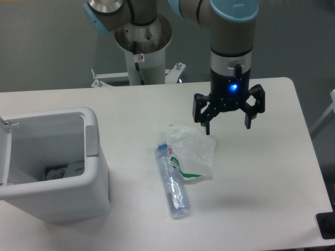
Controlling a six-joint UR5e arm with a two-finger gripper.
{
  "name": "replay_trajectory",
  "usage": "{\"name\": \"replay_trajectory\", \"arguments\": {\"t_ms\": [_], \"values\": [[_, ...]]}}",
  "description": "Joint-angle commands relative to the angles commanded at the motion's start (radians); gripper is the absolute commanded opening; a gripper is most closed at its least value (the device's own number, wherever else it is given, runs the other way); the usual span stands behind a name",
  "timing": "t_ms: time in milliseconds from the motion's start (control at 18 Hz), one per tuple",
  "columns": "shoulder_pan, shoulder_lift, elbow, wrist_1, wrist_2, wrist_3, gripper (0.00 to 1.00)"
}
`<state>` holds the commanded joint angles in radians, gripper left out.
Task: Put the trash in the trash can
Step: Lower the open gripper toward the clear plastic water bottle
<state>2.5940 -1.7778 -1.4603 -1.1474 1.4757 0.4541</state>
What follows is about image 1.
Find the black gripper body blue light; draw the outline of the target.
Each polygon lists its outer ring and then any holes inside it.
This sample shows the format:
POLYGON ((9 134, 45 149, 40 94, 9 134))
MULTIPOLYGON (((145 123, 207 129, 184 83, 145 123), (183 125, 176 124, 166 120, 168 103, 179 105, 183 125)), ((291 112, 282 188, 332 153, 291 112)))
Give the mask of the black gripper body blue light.
POLYGON ((249 98, 249 80, 251 70, 241 76, 224 76, 210 70, 210 94, 208 109, 211 113, 235 111, 246 112, 246 100, 249 98))

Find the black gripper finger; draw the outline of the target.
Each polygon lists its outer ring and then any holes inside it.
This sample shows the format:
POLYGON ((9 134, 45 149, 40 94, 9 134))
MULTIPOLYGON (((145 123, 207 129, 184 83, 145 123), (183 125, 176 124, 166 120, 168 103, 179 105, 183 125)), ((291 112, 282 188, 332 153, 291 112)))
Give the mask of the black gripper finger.
POLYGON ((265 91, 263 87, 260 84, 256 84, 247 90, 247 93, 238 102, 238 107, 245 113, 245 127, 250 129, 251 122, 257 117, 257 114, 265 112, 265 91), (254 105, 248 103, 250 97, 255 99, 254 105))
POLYGON ((219 114, 219 110, 210 102, 210 96, 196 93, 193 99, 193 118, 210 135, 210 121, 219 114))

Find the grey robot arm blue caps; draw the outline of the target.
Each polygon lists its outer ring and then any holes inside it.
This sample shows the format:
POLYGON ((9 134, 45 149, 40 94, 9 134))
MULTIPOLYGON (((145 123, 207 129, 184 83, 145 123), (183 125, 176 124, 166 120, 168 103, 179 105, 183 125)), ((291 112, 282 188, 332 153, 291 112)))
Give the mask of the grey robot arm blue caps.
MULTIPOLYGON (((210 93, 195 94, 193 118, 206 130, 222 112, 242 110, 245 126, 265 111, 261 85, 250 87, 257 1, 169 1, 182 18, 210 33, 210 93)), ((156 1, 85 1, 83 8, 100 33, 114 34, 124 51, 131 85, 164 84, 170 22, 156 1)))

